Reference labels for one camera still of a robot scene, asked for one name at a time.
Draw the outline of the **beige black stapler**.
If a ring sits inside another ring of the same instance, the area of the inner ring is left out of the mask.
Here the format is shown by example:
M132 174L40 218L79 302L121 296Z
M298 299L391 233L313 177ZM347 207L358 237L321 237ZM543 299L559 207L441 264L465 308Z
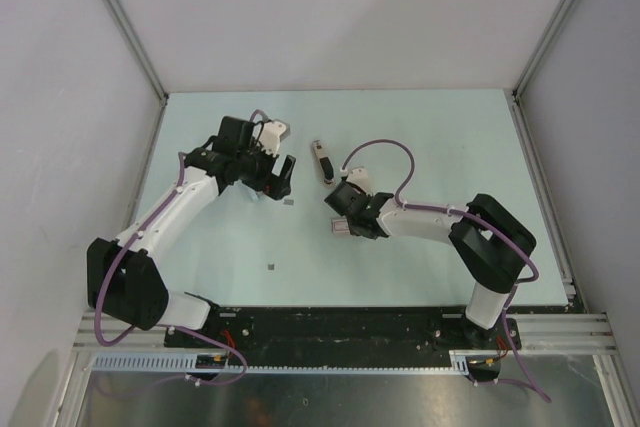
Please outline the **beige black stapler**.
M334 184L335 171L329 155L324 148L324 144L316 139L311 143L311 149L316 159L319 174L324 185L331 186Z

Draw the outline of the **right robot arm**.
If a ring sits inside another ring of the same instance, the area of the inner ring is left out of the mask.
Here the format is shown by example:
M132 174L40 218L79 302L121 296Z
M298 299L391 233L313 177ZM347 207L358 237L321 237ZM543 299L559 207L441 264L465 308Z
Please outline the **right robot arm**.
M391 193L370 194L341 181L325 203L346 220L349 234L370 240L409 237L454 248L475 281L462 315L461 335L473 348L497 336L497 323L508 308L528 267L530 282L539 271L531 261L534 235L488 194L478 194L463 210L439 205L401 203Z

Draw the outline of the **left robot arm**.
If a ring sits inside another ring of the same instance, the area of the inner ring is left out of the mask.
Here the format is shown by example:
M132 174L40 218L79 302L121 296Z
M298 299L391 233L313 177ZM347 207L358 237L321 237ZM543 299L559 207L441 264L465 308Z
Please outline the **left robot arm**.
M212 302L170 290L160 270L162 259L186 227L236 182L279 201L291 192L296 160L287 156L273 168L290 127L262 114L244 120L226 116L217 134L179 156L179 172L164 196L139 220L112 240L95 239L87 249L87 297L94 331L111 316L129 329L183 327L197 345L214 344L220 321Z

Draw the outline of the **red white staple box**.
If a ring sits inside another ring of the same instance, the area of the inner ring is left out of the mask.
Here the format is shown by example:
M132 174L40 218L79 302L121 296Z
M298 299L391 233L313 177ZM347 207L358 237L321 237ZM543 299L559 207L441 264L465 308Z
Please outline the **red white staple box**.
M331 220L331 231L334 235L349 235L350 228L345 218L334 218Z

